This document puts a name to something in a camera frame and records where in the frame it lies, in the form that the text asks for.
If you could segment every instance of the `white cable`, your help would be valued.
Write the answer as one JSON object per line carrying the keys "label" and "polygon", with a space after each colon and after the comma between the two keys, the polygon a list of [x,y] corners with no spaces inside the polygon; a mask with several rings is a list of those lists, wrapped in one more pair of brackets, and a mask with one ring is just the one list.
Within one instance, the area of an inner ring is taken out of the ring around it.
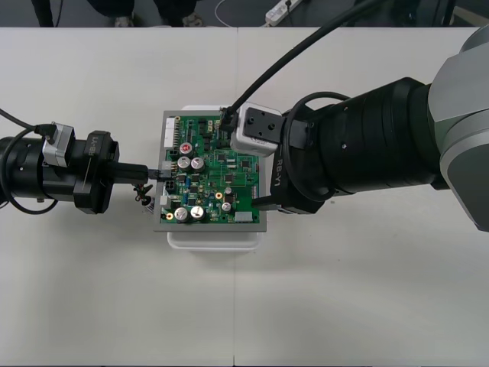
{"label": "white cable", "polygon": [[[222,25],[226,26],[226,27],[229,27],[229,28],[234,28],[232,25],[229,25],[227,24],[225,21],[223,21],[218,15],[217,15],[217,9],[219,9],[219,6],[221,6],[224,2],[226,2],[227,0],[221,0],[220,2],[218,2],[218,4],[215,6],[214,8],[214,15],[215,15],[215,18],[219,21],[219,23],[221,23]],[[261,25],[260,27],[267,27],[268,26],[268,23],[265,23],[263,25]]]}

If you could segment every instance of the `cable connector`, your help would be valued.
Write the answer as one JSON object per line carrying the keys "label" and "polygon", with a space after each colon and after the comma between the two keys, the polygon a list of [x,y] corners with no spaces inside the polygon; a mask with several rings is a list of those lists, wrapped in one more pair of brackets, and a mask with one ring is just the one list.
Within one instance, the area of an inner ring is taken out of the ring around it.
{"label": "cable connector", "polygon": [[57,127],[55,124],[35,125],[34,133],[45,138],[49,144],[54,144],[56,141]]}
{"label": "cable connector", "polygon": [[224,132],[233,132],[238,124],[238,113],[231,112],[230,107],[221,108],[221,125],[220,130]]}

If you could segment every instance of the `robotic arm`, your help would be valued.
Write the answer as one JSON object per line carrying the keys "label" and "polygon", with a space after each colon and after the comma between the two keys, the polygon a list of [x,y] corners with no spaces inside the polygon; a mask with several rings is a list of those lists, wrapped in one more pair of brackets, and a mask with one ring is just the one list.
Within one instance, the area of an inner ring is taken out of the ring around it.
{"label": "robotic arm", "polygon": [[[451,189],[488,231],[488,58],[489,28],[482,28],[431,85],[405,78],[350,99],[315,93],[284,116],[243,104],[222,124],[232,132],[232,148],[275,153],[270,196],[253,204],[315,213],[332,196],[431,184]],[[325,97],[345,100],[316,111],[305,106]]]}

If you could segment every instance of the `black cable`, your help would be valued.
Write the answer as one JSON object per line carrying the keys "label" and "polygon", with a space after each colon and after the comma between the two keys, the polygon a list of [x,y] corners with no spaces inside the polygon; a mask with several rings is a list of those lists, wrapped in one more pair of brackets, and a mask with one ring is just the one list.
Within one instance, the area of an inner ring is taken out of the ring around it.
{"label": "black cable", "polygon": [[57,204],[58,201],[54,200],[51,205],[49,205],[46,209],[42,210],[30,210],[27,208],[24,208],[21,204],[17,202],[17,200],[14,199],[12,196],[12,192],[10,190],[10,187],[8,187],[8,180],[7,180],[7,160],[8,156],[12,152],[12,149],[14,146],[27,134],[32,132],[33,129],[26,128],[22,132],[19,132],[12,140],[7,145],[7,148],[3,152],[2,159],[0,160],[0,187],[2,188],[3,194],[5,195],[5,198],[7,201],[15,206],[17,209],[19,209],[21,212],[26,213],[26,214],[31,214],[31,215],[38,215],[38,214],[45,214],[52,210]]}
{"label": "black cable", "polygon": [[61,11],[63,10],[63,2],[64,0],[60,1],[60,10],[58,11],[58,19],[56,20],[56,24],[54,25],[55,28],[58,28],[58,25],[60,25]]}
{"label": "black cable", "polygon": [[345,101],[349,97],[334,92],[317,92],[305,96],[298,103],[296,103],[296,105],[290,110],[283,124],[282,159],[283,159],[283,164],[285,165],[285,168],[287,170],[287,174],[289,175],[289,178],[292,181],[292,184],[297,189],[297,191],[299,191],[303,196],[305,196],[309,200],[322,203],[323,201],[332,198],[332,196],[335,194],[335,188],[328,187],[328,192],[323,195],[313,193],[302,183],[301,179],[297,176],[297,173],[293,169],[292,160],[290,159],[290,132],[292,131],[292,122],[296,118],[298,111],[302,107],[304,107],[305,104],[311,102],[314,99],[319,99],[319,98],[333,98],[333,99],[339,99],[340,101]]}
{"label": "black cable", "polygon": [[353,8],[344,11],[336,18],[333,18],[331,21],[325,23],[319,30],[308,36],[308,38],[306,38],[304,41],[297,44],[292,50],[282,56],[274,65],[272,65],[258,79],[256,79],[254,83],[251,84],[251,86],[246,89],[246,91],[244,91],[241,97],[239,97],[236,102],[232,104],[232,106],[227,108],[226,114],[231,115],[235,113],[243,103],[249,100],[251,95],[253,95],[253,93],[255,93],[258,88],[263,86],[273,75],[278,73],[290,61],[299,56],[303,51],[307,50],[315,42],[319,41],[321,38],[331,33],[336,28],[340,27],[346,21],[350,21],[358,17],[364,11],[375,8],[386,1],[388,0],[365,0],[364,2],[354,6]]}
{"label": "black cable", "polygon": [[438,9],[440,8],[440,3],[441,2],[442,2],[442,0],[438,0],[438,3],[436,4],[435,14],[433,14],[433,20],[431,22],[431,26],[432,27],[435,27],[436,15],[438,14]]}
{"label": "black cable", "polygon": [[29,130],[31,132],[34,130],[34,126],[33,125],[29,125],[28,123],[23,122],[23,121],[17,119],[16,117],[14,117],[11,114],[7,113],[3,109],[0,109],[0,115],[3,116],[3,117],[5,117],[7,120],[10,120],[10,121],[14,122],[15,124],[21,126],[22,128],[26,128],[27,130]]}

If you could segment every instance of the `black cylinder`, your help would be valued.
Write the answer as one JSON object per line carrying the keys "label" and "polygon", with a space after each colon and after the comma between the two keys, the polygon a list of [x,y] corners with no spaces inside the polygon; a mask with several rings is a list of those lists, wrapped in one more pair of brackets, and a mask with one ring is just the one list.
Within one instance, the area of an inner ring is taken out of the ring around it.
{"label": "black cylinder", "polygon": [[431,184],[441,177],[428,91],[405,78],[328,110],[319,124],[319,151],[339,190]]}
{"label": "black cylinder", "polygon": [[[0,140],[0,158],[10,140],[10,137]],[[42,162],[40,139],[22,138],[14,146],[7,160],[7,182],[13,196],[48,198],[43,191]]]}

